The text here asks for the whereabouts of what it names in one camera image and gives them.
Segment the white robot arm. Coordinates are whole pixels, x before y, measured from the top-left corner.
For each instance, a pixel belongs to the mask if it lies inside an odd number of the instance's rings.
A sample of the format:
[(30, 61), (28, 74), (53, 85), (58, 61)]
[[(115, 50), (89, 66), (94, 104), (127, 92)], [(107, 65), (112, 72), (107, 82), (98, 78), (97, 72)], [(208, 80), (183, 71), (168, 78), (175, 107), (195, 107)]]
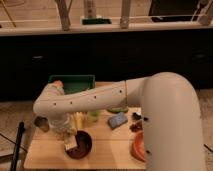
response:
[(179, 74), (161, 72), (67, 95), (49, 83), (33, 111), (58, 128), (68, 113), (124, 106), (142, 109), (146, 171), (206, 171), (199, 100)]

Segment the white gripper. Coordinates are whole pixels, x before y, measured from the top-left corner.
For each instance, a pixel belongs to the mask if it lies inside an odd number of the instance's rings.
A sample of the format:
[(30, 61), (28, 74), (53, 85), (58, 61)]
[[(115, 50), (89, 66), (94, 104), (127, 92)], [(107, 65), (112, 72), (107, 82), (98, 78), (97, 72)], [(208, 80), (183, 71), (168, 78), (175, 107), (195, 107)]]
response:
[(51, 118), (49, 120), (50, 128), (60, 134), (65, 142), (71, 142), (75, 139), (77, 128), (75, 121), (70, 115), (63, 115), (62, 117)]

